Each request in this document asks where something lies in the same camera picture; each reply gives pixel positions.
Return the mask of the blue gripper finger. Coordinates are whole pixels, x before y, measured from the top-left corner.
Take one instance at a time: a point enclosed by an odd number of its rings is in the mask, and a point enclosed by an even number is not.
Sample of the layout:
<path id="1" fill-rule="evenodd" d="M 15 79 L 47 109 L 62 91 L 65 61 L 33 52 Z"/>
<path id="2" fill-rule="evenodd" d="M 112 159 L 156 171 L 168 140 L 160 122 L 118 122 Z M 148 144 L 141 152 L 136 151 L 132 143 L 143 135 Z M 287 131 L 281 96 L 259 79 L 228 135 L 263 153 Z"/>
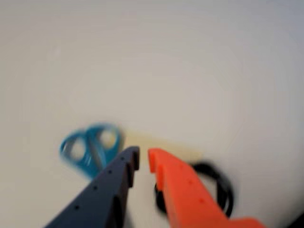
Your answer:
<path id="1" fill-rule="evenodd" d="M 140 148 L 116 156 L 51 222 L 48 228 L 122 228 L 128 190 L 139 169 Z"/>

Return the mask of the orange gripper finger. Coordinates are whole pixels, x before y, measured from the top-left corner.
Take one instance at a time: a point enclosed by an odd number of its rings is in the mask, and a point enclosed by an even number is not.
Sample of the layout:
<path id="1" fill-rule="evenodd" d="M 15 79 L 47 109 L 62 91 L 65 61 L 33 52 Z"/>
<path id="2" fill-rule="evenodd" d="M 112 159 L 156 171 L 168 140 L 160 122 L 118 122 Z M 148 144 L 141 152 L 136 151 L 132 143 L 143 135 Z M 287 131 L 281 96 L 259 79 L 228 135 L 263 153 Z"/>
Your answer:
<path id="1" fill-rule="evenodd" d="M 262 228 L 254 218 L 229 219 L 213 200 L 194 169 L 169 152 L 148 150 L 150 171 L 163 193 L 172 228 Z"/>

